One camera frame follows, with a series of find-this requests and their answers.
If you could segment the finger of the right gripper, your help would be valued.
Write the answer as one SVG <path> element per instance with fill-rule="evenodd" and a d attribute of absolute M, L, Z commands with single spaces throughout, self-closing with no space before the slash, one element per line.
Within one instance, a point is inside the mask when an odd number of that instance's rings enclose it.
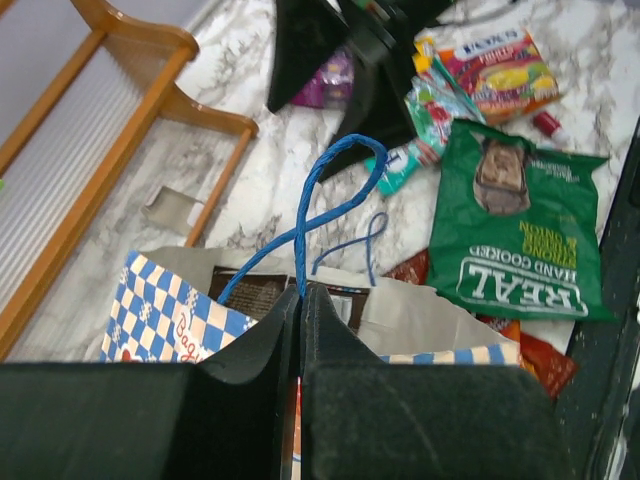
<path fill-rule="evenodd" d="M 277 113 L 346 40 L 347 26 L 325 0 L 276 0 L 275 47 L 266 101 Z"/>
<path fill-rule="evenodd" d="M 357 133 L 382 143 L 388 150 L 407 144 L 416 137 L 405 96 L 412 73 L 402 79 L 390 64 L 355 66 L 351 99 L 330 145 L 346 135 Z"/>

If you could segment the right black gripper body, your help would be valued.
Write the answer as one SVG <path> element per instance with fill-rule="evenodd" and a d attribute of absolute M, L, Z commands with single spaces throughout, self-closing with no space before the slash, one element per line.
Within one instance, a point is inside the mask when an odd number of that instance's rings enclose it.
<path fill-rule="evenodd" d="M 411 51 L 413 36 L 433 24 L 453 1 L 338 1 L 329 28 L 329 52 L 347 48 L 365 65 Z"/>

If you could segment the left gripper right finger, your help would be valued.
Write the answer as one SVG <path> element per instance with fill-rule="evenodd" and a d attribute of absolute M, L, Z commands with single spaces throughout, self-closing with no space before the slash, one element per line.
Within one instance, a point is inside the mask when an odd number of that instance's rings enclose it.
<path fill-rule="evenodd" d="M 301 313 L 305 479 L 567 479 L 550 398 L 511 366 L 390 364 L 325 287 Z"/>

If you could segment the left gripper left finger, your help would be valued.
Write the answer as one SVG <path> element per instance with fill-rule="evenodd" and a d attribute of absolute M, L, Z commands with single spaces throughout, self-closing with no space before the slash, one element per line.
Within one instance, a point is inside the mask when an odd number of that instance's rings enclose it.
<path fill-rule="evenodd" d="M 5 479 L 287 479 L 300 298 L 197 363 L 9 363 Z"/>

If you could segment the blue checkered paper bag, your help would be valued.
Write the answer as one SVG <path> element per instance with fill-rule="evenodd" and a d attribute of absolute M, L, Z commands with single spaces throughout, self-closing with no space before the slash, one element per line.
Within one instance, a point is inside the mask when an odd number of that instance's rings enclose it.
<path fill-rule="evenodd" d="M 270 243 L 277 249 L 292 243 L 300 298 L 297 326 L 296 400 L 292 470 L 287 479 L 301 475 L 301 313 L 307 288 L 306 235 L 361 204 L 381 177 L 386 149 L 377 141 L 349 135 L 330 147 L 307 177 L 294 229 Z M 258 322 L 228 309 L 223 299 L 199 293 L 185 280 L 134 252 L 125 264 L 114 309 L 103 342 L 102 363 L 200 363 L 237 340 Z M 487 365 L 470 362 L 437 364 L 420 356 L 410 365 L 510 366 L 501 345 L 489 349 Z"/>

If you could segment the brown kettle chips bag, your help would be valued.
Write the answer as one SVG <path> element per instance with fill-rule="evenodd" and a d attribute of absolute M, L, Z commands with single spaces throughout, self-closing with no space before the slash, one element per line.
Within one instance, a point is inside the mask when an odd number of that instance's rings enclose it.
<path fill-rule="evenodd" d="M 233 269 L 216 266 L 212 273 L 209 296 L 217 298 L 235 273 Z M 259 320 L 281 293 L 293 284 L 295 279 L 286 274 L 248 274 L 231 293 L 227 306 Z M 370 288 L 340 286 L 332 283 L 324 283 L 324 286 L 328 290 L 338 316 L 352 331 L 358 332 Z"/>

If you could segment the red Doritos chips bag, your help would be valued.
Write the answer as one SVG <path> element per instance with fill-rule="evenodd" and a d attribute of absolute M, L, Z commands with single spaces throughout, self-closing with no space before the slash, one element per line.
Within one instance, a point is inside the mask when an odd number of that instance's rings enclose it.
<path fill-rule="evenodd" d="M 429 252 L 424 249 L 389 270 L 385 277 L 414 285 L 424 285 L 428 272 Z M 557 398 L 576 374 L 578 365 L 572 359 L 559 352 L 550 343 L 525 333 L 519 320 L 502 319 L 478 313 L 472 313 L 472 316 L 519 344 L 520 366 L 537 378 L 552 399 Z"/>

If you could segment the teal Fox's mint candy bag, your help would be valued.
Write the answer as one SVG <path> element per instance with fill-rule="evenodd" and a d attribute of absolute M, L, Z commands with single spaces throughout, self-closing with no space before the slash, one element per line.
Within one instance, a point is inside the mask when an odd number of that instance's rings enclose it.
<path fill-rule="evenodd" d="M 484 116 L 440 60 L 420 67 L 405 99 L 415 136 L 389 150 L 385 171 L 377 182 L 379 192 L 390 196 L 420 167 L 439 163 L 446 148 L 454 119 L 483 123 Z"/>

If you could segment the orange Fox's fruit candy bag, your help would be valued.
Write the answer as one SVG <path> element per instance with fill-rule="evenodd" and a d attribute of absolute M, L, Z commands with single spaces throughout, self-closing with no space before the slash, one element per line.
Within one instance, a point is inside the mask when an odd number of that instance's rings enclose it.
<path fill-rule="evenodd" d="M 556 77 L 524 28 L 440 50 L 430 36 L 422 34 L 414 46 L 444 71 L 490 125 L 532 113 L 560 97 Z"/>

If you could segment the green Real chips bag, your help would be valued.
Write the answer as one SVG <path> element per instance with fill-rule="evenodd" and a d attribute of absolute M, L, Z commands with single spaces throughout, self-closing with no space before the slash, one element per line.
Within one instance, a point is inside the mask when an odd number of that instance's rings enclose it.
<path fill-rule="evenodd" d="M 603 157 L 456 120 L 442 156 L 427 283 L 473 313 L 611 321 L 593 173 Z"/>

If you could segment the purple snack packet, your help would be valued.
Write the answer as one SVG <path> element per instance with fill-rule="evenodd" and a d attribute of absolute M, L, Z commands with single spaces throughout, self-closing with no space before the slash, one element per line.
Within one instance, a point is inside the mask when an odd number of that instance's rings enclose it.
<path fill-rule="evenodd" d="M 346 48 L 339 48 L 290 103 L 314 109 L 342 110 L 350 100 L 353 83 L 351 52 Z"/>

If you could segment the small red lip balm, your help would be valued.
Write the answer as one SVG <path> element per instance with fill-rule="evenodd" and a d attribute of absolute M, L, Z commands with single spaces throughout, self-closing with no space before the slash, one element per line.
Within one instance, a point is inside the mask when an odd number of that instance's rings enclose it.
<path fill-rule="evenodd" d="M 569 136 L 564 130 L 561 123 L 547 111 L 541 111 L 536 113 L 532 117 L 532 124 L 546 137 L 553 140 L 560 146 L 567 146 L 569 144 Z"/>

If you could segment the wooden two-tier shelf rack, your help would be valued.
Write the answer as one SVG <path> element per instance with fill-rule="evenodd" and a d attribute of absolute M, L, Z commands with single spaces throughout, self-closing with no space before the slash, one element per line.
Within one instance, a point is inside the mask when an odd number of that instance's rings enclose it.
<path fill-rule="evenodd" d="M 250 141 L 249 117 L 177 84 L 211 1 L 1 5 L 1 351 L 8 354 L 157 120 L 237 142 L 186 238 L 200 239 Z"/>

